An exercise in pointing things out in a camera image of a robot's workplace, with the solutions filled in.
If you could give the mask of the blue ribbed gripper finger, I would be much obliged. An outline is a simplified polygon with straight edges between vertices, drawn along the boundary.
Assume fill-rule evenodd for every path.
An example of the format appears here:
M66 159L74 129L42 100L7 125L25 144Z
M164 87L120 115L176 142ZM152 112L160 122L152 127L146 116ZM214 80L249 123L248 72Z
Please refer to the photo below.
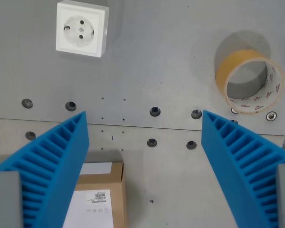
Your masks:
M207 110L201 145L239 228L277 228L276 171L285 150Z
M86 112L81 112L0 164L0 173L14 171L20 177L24 227L63 226L88 149Z

